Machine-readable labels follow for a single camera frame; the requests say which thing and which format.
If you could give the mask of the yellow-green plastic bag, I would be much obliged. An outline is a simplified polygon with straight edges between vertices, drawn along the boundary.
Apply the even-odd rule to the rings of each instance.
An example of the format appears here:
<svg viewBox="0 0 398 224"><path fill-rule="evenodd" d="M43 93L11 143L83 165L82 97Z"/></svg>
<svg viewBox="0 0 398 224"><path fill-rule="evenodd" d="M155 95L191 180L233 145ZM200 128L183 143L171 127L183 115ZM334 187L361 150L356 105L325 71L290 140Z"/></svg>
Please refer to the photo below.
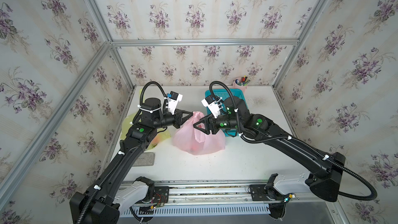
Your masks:
<svg viewBox="0 0 398 224"><path fill-rule="evenodd" d="M120 148L123 151L137 147L143 151L155 148L171 138L167 129L173 121L173 115L164 112L160 99L143 97L138 103L138 111L127 115L122 122Z"/></svg>

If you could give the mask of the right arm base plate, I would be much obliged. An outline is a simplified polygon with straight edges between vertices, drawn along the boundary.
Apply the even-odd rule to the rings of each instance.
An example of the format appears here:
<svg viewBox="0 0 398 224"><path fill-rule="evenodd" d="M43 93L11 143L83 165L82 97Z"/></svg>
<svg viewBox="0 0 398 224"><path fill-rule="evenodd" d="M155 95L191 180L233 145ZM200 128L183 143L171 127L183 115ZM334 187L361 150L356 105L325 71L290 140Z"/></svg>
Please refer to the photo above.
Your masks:
<svg viewBox="0 0 398 224"><path fill-rule="evenodd" d="M250 185L248 192L253 201L272 201L277 203L287 203L294 199L295 194L283 195L274 188L274 184L256 184Z"/></svg>

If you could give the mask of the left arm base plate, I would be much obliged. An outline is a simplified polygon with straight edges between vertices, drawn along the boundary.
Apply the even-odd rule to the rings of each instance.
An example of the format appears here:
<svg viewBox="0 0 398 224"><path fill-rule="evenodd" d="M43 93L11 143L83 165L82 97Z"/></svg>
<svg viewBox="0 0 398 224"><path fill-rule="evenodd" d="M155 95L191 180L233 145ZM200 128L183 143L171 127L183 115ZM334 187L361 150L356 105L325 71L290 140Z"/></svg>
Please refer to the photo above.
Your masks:
<svg viewBox="0 0 398 224"><path fill-rule="evenodd" d="M149 195L144 199L135 203L137 206L152 206L152 205L164 205L169 202L170 187L154 187L153 190L149 190Z"/></svg>

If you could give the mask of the pink plastic bag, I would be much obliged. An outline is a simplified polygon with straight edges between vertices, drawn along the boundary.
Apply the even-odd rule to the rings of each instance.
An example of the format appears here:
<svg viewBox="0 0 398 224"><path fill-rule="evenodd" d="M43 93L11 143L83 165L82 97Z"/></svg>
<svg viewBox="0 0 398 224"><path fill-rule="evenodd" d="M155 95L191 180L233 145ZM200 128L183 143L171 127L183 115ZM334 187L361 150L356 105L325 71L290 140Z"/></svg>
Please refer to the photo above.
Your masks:
<svg viewBox="0 0 398 224"><path fill-rule="evenodd" d="M207 155L226 148L226 137L223 132L207 135L194 128L193 124L204 117L202 112L194 112L172 138L173 146L192 155Z"/></svg>

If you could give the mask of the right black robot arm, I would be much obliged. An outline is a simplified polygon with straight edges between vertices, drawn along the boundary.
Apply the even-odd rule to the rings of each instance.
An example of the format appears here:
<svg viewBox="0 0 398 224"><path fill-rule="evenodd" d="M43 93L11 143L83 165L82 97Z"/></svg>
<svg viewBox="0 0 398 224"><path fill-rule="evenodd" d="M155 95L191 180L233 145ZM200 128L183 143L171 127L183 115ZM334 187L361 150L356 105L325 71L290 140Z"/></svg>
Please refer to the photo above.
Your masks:
<svg viewBox="0 0 398 224"><path fill-rule="evenodd" d="M308 169L310 176L305 184L322 200L335 202L338 196L359 201L377 198L377 191L371 183L344 166L345 157L342 154L319 150L289 134L264 115L250 113L246 103L220 81L211 82L209 92L202 103L211 113L193 125L196 130L206 135L217 134L220 130L234 130L234 136L246 143L264 144L279 150ZM344 173L366 186L370 194L358 196L340 191Z"/></svg>

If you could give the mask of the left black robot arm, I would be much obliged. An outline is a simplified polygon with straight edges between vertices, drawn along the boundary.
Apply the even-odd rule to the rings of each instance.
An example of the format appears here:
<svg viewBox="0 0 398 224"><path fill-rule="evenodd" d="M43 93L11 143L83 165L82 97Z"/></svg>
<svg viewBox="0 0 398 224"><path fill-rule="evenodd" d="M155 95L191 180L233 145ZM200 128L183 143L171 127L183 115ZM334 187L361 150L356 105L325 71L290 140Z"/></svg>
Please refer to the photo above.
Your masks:
<svg viewBox="0 0 398 224"><path fill-rule="evenodd" d="M150 85L156 85L162 98L145 98ZM115 224L120 215L139 201L151 201L154 182L139 177L131 187L120 190L128 172L141 154L148 148L160 129L180 128L193 113L179 110L182 94L165 93L158 82L148 82L142 88L138 112L133 118L120 149L97 180L85 191L76 192L69 205L75 224Z"/></svg>

